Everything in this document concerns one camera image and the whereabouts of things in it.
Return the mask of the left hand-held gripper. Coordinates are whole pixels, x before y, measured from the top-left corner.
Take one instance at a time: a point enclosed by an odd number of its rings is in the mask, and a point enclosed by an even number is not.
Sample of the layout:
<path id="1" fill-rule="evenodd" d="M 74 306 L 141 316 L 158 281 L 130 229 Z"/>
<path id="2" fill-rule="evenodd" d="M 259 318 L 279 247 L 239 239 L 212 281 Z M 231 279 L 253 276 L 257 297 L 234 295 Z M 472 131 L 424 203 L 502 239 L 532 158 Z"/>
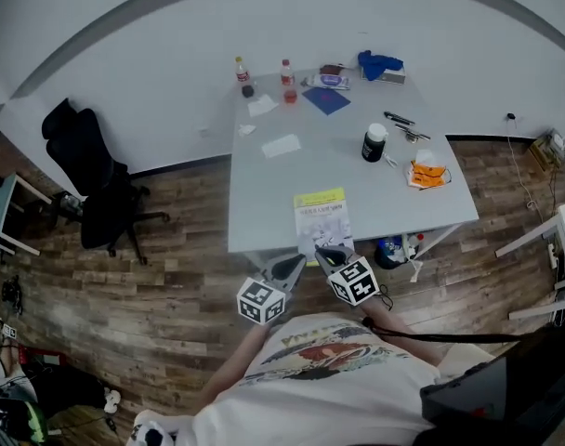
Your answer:
<path id="1" fill-rule="evenodd" d="M 276 256 L 262 269 L 266 280 L 247 277 L 236 295 L 238 313 L 258 325 L 276 320 L 286 311 L 289 294 L 306 266 L 302 254 Z"/>

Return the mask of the white paper booklet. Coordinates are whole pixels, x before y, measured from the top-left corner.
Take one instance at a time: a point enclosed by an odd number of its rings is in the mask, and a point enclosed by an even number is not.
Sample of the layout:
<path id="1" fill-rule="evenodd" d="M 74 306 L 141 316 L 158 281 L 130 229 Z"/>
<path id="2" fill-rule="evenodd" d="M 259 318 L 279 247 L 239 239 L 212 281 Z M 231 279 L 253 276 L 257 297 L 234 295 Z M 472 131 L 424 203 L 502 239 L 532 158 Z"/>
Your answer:
<path id="1" fill-rule="evenodd" d="M 298 252 L 308 266 L 318 264 L 317 248 L 330 245 L 354 248 L 343 188 L 297 194 L 294 197 Z"/>

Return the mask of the person's left forearm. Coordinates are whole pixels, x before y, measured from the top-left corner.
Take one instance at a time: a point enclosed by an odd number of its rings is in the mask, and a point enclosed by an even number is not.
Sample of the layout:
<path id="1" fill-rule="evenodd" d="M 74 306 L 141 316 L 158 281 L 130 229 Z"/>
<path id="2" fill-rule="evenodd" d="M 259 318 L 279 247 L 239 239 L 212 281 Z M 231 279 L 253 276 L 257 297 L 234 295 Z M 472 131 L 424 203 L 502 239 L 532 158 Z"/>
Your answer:
<path id="1" fill-rule="evenodd" d="M 200 394 L 199 409 L 239 382 L 268 339 L 271 326 L 255 324 L 231 356 L 212 375 Z"/>

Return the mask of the black trash bin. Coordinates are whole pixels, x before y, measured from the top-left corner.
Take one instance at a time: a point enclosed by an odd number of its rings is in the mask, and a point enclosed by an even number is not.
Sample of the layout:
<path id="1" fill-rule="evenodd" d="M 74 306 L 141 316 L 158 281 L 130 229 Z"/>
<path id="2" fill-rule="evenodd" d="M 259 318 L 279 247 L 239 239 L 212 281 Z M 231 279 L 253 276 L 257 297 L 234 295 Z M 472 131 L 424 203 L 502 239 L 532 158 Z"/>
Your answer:
<path id="1" fill-rule="evenodd" d="M 423 233 L 381 238 L 374 251 L 374 261 L 380 268 L 386 270 L 396 269 L 404 264 L 411 264 L 415 270 L 418 270 L 423 263 L 414 258 L 424 238 Z"/>

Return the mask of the large white table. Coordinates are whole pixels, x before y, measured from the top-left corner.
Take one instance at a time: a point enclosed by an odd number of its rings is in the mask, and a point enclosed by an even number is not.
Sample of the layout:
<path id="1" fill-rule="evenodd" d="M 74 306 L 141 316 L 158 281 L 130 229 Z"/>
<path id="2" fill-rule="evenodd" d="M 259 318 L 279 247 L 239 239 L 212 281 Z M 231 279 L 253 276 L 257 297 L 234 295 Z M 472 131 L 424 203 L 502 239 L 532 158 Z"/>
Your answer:
<path id="1" fill-rule="evenodd" d="M 416 231 L 446 236 L 479 217 L 463 172 L 437 112 L 413 81 L 403 85 L 351 81 L 351 103 L 325 115 L 304 97 L 283 101 L 278 74 L 260 76 L 257 89 L 279 106 L 250 117 L 245 98 L 235 102 L 236 125 L 255 125 L 245 137 L 233 138 L 228 249 L 249 254 L 296 249 L 293 200 L 297 194 L 343 188 L 353 237 L 372 240 Z M 388 159 L 369 163 L 361 156 L 367 128 L 386 123 L 384 112 L 415 122 L 430 141 L 409 142 L 395 125 L 387 124 Z M 261 147 L 297 135 L 301 149 L 266 158 Z M 431 150 L 438 166 L 447 167 L 452 182 L 418 190 L 407 184 L 407 170 L 418 150 Z"/>

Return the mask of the white printed t-shirt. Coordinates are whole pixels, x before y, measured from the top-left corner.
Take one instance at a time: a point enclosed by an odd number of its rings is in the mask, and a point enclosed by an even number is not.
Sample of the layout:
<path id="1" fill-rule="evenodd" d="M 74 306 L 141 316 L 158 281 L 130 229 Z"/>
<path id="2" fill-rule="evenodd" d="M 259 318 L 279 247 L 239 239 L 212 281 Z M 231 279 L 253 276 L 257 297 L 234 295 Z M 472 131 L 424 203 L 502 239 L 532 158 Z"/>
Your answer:
<path id="1" fill-rule="evenodd" d="M 433 366 L 357 321 L 299 316 L 197 414 L 140 413 L 126 446 L 413 446 L 431 428 L 421 389 L 492 358 L 455 345 Z"/>

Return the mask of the dark blue booklet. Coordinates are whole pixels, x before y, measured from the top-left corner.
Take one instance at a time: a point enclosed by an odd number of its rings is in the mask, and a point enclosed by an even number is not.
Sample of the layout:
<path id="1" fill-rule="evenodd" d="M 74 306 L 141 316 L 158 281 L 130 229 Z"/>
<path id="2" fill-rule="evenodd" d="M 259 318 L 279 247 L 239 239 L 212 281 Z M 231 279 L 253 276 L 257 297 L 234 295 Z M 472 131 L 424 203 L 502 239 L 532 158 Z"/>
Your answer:
<path id="1" fill-rule="evenodd" d="M 333 89 L 312 87 L 303 96 L 325 115 L 330 115 L 347 107 L 351 101 Z"/>

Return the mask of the purple white wipes pack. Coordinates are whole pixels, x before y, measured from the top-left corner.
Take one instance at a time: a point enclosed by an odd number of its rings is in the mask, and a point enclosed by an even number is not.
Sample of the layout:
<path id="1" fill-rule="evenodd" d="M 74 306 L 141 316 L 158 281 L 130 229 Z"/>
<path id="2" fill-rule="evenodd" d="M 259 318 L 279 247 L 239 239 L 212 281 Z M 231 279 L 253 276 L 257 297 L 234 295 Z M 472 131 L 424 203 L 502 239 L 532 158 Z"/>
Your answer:
<path id="1" fill-rule="evenodd" d="M 312 74 L 307 76 L 302 84 L 307 87 L 350 90 L 350 81 L 347 77 L 336 74 Z"/>

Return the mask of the plastic bottle with red drink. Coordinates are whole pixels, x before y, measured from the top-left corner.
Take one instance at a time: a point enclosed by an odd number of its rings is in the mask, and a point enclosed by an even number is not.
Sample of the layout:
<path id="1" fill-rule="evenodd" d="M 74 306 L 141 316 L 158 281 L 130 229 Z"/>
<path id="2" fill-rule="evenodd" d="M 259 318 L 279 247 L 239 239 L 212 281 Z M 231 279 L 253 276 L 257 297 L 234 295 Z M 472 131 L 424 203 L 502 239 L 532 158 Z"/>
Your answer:
<path id="1" fill-rule="evenodd" d="M 283 98 L 287 104 L 296 102 L 296 79 L 289 59 L 282 60 L 281 82 L 283 88 Z"/>

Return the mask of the blue cloth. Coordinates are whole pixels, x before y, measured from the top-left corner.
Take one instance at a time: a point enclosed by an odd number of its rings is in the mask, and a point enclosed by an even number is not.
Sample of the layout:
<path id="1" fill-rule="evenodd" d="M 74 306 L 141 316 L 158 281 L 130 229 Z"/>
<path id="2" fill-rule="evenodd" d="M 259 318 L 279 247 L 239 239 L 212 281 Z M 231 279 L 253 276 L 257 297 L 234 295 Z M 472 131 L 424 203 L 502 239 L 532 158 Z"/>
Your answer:
<path id="1" fill-rule="evenodd" d="M 365 50 L 358 54 L 358 63 L 368 81 L 380 78 L 385 71 L 397 72 L 403 69 L 403 61 L 401 59 L 374 55 L 370 50 Z"/>

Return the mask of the plastic bottle with dark drink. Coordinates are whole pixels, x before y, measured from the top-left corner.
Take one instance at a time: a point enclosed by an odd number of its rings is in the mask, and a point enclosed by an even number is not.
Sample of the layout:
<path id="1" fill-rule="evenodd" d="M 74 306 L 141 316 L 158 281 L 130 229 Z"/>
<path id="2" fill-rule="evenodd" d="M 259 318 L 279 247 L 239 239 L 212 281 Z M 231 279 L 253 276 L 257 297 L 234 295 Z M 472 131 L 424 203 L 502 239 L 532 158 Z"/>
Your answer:
<path id="1" fill-rule="evenodd" d="M 245 98 L 252 98 L 255 93 L 254 81 L 243 63 L 242 57 L 235 58 L 235 75 Z"/>

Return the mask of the black office chair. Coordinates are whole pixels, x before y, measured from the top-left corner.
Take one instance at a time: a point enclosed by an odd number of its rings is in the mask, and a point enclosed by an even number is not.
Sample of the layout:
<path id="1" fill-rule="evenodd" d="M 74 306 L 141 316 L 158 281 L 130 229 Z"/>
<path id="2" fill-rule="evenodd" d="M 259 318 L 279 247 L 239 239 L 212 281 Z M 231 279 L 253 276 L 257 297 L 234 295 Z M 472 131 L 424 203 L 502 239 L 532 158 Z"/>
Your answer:
<path id="1" fill-rule="evenodd" d="M 81 245 L 86 250 L 104 247 L 115 257 L 115 245 L 126 234 L 138 262 L 146 265 L 148 259 L 138 246 L 135 224 L 156 218 L 168 222 L 170 216 L 140 211 L 142 199 L 150 191 L 134 186 L 127 165 L 111 156 L 94 111 L 78 111 L 65 98 L 42 122 L 42 137 L 47 154 L 85 197 L 82 214 L 76 218 L 81 226 Z"/>

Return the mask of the black backpack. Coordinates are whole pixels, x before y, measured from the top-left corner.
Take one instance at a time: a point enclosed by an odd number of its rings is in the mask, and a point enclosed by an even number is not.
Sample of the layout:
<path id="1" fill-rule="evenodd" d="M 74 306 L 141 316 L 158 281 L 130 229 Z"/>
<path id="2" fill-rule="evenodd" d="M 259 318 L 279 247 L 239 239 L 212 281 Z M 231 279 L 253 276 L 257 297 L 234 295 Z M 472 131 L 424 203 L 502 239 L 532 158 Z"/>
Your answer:
<path id="1" fill-rule="evenodd" d="M 413 446 L 542 446 L 565 418 L 565 326 L 420 392 L 432 425 Z"/>

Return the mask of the clear plastic bottle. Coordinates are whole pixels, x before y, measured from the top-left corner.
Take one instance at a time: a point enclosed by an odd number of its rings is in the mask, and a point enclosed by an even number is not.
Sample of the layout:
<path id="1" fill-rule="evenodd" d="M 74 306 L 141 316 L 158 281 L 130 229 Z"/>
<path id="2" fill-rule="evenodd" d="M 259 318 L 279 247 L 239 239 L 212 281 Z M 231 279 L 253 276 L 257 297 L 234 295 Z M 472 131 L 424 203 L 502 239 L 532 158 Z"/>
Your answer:
<path id="1" fill-rule="evenodd" d="M 84 203 L 69 192 L 63 191 L 56 195 L 52 205 L 58 216 L 63 216 L 70 221 L 82 221 Z"/>

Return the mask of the green black helmet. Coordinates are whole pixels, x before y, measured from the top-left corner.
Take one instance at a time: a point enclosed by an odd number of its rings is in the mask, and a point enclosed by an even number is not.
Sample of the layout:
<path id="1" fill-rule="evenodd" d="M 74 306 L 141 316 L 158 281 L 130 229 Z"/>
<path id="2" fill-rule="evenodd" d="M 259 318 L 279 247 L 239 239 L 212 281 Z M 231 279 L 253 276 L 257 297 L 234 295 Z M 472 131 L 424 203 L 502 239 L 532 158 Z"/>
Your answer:
<path id="1" fill-rule="evenodd" d="M 40 444 L 48 439 L 44 413 L 27 400 L 0 398 L 0 428 L 18 441 Z"/>

